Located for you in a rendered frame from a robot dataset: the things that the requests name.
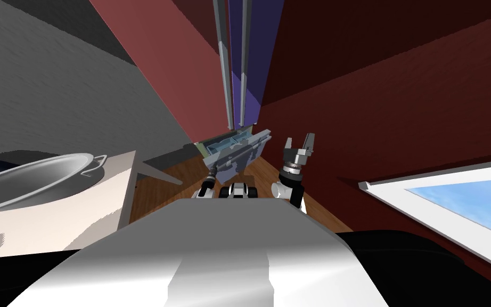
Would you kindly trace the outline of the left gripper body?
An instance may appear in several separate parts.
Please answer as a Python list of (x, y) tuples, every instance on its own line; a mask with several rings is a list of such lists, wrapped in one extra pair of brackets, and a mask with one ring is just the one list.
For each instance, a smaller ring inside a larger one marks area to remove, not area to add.
[(234, 156), (226, 156), (224, 159), (219, 160), (216, 163), (218, 173), (226, 171), (232, 167), (232, 164), (237, 159), (237, 155)]

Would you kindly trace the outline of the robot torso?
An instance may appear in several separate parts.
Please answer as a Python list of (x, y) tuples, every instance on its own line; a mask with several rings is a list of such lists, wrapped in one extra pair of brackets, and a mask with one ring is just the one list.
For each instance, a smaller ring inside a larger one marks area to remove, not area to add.
[(351, 248), (278, 198), (177, 200), (96, 241), (9, 307), (389, 307)]

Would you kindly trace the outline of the purple fridge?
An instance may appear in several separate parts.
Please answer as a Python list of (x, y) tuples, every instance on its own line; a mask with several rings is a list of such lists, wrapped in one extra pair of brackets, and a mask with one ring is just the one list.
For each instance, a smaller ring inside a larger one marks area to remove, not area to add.
[[(245, 126), (258, 122), (285, 0), (252, 0)], [(225, 0), (234, 130), (240, 126), (242, 0)]]

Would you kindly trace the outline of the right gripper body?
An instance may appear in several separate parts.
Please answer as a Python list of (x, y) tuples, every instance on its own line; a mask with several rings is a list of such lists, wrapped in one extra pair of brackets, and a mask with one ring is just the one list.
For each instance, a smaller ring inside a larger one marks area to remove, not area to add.
[(310, 151), (306, 149), (284, 148), (283, 160), (285, 163), (306, 165), (307, 159), (310, 157)]

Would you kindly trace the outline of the cream table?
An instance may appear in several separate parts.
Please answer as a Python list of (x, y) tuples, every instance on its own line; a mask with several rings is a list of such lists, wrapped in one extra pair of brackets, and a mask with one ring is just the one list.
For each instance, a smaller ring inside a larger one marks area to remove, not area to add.
[(128, 203), (135, 156), (109, 157), (103, 179), (77, 195), (0, 212), (0, 257), (81, 249), (115, 232)]

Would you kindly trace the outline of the white framed window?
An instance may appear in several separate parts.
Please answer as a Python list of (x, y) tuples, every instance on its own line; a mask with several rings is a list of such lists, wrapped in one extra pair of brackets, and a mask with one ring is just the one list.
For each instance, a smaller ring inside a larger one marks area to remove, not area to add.
[(359, 188), (491, 264), (491, 162)]

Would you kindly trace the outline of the grey-blue drawer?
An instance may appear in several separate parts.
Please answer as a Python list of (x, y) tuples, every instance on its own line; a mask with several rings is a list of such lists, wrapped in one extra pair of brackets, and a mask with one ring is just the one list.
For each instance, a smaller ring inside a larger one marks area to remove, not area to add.
[(216, 167), (216, 180), (224, 184), (260, 157), (271, 131), (253, 134), (252, 127), (242, 128), (201, 143), (203, 162), (208, 170)]

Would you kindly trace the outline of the silver metal pan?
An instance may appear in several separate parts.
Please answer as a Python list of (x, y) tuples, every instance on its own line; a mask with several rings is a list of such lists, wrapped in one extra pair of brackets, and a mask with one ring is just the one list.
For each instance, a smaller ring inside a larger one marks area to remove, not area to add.
[(0, 172), (0, 212), (46, 204), (89, 189), (104, 177), (107, 158), (75, 153)]

